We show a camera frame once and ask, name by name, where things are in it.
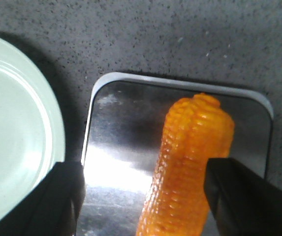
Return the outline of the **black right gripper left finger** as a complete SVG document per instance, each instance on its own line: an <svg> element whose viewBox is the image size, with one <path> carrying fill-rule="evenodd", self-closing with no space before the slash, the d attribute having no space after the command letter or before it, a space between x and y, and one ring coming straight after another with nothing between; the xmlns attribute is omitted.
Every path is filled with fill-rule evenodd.
<svg viewBox="0 0 282 236"><path fill-rule="evenodd" d="M84 198L81 163L57 162L39 185L0 220L0 236L74 236Z"/></svg>

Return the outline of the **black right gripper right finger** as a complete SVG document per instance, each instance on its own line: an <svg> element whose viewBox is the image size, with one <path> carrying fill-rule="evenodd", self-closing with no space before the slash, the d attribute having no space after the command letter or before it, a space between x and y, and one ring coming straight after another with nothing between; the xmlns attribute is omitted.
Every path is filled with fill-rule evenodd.
<svg viewBox="0 0 282 236"><path fill-rule="evenodd" d="M221 236L282 236L282 191L236 159L208 160L204 192Z"/></svg>

